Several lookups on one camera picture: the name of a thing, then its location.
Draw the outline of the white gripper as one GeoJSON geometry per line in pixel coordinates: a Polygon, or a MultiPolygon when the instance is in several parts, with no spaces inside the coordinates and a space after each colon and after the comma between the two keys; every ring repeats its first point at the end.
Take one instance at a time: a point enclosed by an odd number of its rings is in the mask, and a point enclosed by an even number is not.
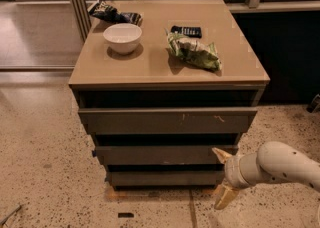
{"type": "Polygon", "coordinates": [[[212,151],[218,160],[225,164],[225,179],[232,186],[221,184],[217,187],[214,208],[222,210],[238,196],[239,189],[249,188],[256,184],[256,154],[232,156],[230,153],[216,147],[213,147],[212,151]]]}

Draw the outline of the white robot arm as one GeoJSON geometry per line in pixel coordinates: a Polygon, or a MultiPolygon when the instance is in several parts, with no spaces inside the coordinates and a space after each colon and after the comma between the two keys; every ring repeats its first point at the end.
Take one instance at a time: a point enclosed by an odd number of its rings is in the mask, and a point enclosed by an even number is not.
{"type": "Polygon", "coordinates": [[[266,142],[246,155],[231,155],[219,148],[212,151],[224,165],[216,210],[226,208],[240,190],[260,183],[300,183],[320,192],[320,164],[285,143],[266,142]]]}

